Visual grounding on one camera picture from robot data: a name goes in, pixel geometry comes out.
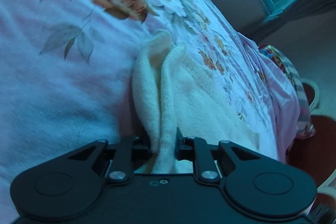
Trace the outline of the cream white garment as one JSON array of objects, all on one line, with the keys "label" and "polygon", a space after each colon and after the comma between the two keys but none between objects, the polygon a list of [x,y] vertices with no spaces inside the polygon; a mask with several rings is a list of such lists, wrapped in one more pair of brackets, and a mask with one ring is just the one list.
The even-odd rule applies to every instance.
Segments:
[{"label": "cream white garment", "polygon": [[190,173],[188,161],[174,156],[177,132],[209,144],[232,141],[278,159],[269,118],[253,126],[230,105],[209,69],[198,64],[185,43],[174,46],[169,32],[157,30],[135,62],[132,95],[136,113],[150,139],[153,157],[145,174]]}]

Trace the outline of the striped floral pillow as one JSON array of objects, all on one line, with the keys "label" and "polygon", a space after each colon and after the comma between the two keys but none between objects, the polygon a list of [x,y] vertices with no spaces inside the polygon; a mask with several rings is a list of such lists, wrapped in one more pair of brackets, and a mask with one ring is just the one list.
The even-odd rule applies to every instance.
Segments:
[{"label": "striped floral pillow", "polygon": [[271,59],[280,68],[295,89],[300,106],[296,138],[307,139],[312,137],[315,134],[315,128],[311,121],[311,112],[316,106],[314,103],[314,87],[309,85],[299,76],[297,69],[289,58],[274,46],[263,45],[259,47],[259,51],[261,54]]}]

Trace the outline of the pink floral bed sheet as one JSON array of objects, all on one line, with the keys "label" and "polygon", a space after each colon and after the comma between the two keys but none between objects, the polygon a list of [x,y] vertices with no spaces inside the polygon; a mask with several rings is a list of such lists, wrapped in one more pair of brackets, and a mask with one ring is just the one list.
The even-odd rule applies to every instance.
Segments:
[{"label": "pink floral bed sheet", "polygon": [[135,62],[157,30],[209,69],[239,114],[269,118],[279,161],[297,134],[287,77],[211,0],[1,0],[1,223],[13,179],[97,139],[133,135]]}]

